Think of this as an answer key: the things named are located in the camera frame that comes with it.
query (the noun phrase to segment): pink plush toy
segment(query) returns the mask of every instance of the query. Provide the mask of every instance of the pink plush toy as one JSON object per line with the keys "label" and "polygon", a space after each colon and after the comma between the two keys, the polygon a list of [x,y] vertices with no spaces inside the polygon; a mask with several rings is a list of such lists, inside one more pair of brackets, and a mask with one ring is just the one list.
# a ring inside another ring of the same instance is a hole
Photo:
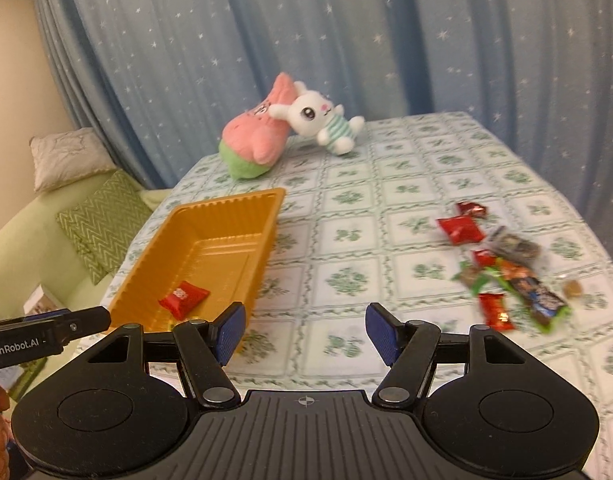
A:
{"label": "pink plush toy", "polygon": [[273,167],[282,155],[291,127],[286,121],[271,117],[269,106],[290,105],[297,97],[293,79],[282,72],[260,105],[224,127],[219,152],[232,178],[256,178]]}

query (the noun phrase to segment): green sofa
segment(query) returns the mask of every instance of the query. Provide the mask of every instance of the green sofa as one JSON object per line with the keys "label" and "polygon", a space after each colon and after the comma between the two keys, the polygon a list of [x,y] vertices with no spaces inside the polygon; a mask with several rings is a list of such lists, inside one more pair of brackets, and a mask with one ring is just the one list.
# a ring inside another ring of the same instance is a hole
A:
{"label": "green sofa", "polygon": [[[25,301],[40,283],[70,310],[98,305],[112,275],[93,285],[88,271],[58,225],[56,213],[85,200],[111,175],[90,176],[44,192],[1,229],[0,320],[23,316]],[[135,185],[136,190],[142,189],[137,182]],[[142,198],[147,205],[152,205],[148,196]],[[76,347],[77,342],[72,342],[62,354],[50,357],[33,384],[68,362]]]}

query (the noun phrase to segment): blue gripper pad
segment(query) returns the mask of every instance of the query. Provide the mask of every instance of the blue gripper pad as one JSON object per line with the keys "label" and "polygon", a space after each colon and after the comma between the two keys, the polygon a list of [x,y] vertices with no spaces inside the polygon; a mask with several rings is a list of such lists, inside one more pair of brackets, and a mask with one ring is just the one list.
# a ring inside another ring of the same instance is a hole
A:
{"label": "blue gripper pad", "polygon": [[367,335],[380,354],[380,357],[382,357],[382,361],[387,366],[393,366],[401,354],[397,344],[397,332],[403,324],[400,323],[399,326],[394,326],[388,319],[382,316],[378,307],[374,306],[374,304],[370,304],[367,307],[364,320]]}
{"label": "blue gripper pad", "polygon": [[215,355],[216,360],[221,366],[226,366],[229,359],[231,359],[246,329],[246,310],[244,305],[237,303],[233,304],[232,307],[235,307],[234,312],[230,313],[230,316],[217,327],[218,336],[213,349],[213,355]]}

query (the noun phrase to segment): table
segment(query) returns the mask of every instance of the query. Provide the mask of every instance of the table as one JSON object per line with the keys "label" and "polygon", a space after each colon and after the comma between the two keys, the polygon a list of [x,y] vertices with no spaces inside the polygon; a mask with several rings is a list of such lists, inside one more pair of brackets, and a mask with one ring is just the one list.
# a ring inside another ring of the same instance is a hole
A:
{"label": "table", "polygon": [[[370,393],[387,371],[364,331],[372,301],[445,332],[482,322],[474,298],[451,279],[474,247],[451,246],[435,224],[454,216],[459,200],[475,200],[489,208],[484,230],[504,224],[547,250],[538,269],[547,285],[557,290],[563,273],[583,284],[585,295],[550,335],[508,296],[517,327],[509,336],[594,402],[602,427],[587,472],[613,479],[613,263],[567,200],[465,113],[368,123],[343,157],[291,137],[276,167],[254,181],[233,182],[217,155],[203,158],[135,238],[103,304],[173,207],[278,186],[288,193],[274,251],[242,350],[225,368],[239,389]],[[179,386],[170,365],[152,372]],[[460,374],[443,365],[435,386]]]}

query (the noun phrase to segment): green zigzag cushion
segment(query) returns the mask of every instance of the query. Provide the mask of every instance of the green zigzag cushion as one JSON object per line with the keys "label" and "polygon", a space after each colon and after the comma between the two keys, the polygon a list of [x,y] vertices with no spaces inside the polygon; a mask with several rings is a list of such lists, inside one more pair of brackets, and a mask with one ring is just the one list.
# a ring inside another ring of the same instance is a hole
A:
{"label": "green zigzag cushion", "polygon": [[151,213],[130,177],[117,171],[84,202],[59,212],[56,219],[97,285],[109,272],[117,272]]}

